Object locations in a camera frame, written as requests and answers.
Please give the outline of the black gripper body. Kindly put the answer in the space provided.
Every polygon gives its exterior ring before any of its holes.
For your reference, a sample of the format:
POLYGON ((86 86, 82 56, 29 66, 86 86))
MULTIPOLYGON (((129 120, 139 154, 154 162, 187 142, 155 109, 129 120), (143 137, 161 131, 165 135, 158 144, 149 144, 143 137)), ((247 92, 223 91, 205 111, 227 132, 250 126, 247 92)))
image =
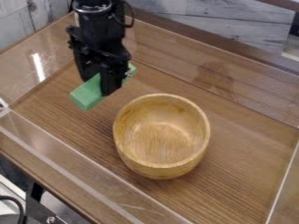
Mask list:
POLYGON ((70 34, 70 48, 97 52, 103 63, 127 62, 131 54, 123 46, 126 28, 126 5, 123 3, 75 3, 77 25, 66 29, 70 34))

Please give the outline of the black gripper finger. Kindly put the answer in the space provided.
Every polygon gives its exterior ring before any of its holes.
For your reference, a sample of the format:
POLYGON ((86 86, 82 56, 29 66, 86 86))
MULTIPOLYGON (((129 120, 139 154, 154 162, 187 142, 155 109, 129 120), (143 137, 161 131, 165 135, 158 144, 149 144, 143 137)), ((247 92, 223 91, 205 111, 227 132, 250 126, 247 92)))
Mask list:
POLYGON ((97 52, 77 48, 74 50, 79 76, 87 82, 101 72, 101 56, 97 52))
POLYGON ((105 96, 111 95, 122 88, 129 71, 127 62, 103 63, 101 65, 101 90, 105 96))

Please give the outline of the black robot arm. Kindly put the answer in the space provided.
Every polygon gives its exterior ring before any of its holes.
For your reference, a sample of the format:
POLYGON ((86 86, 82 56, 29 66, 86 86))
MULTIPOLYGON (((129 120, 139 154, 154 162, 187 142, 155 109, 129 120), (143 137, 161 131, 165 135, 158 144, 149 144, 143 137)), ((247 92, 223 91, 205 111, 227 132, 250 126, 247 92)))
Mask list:
POLYGON ((78 24, 66 32, 79 75, 85 82, 99 75, 99 89, 109 96, 122 88, 130 70, 123 39, 135 26, 135 9, 127 0, 74 0, 73 9, 78 24))

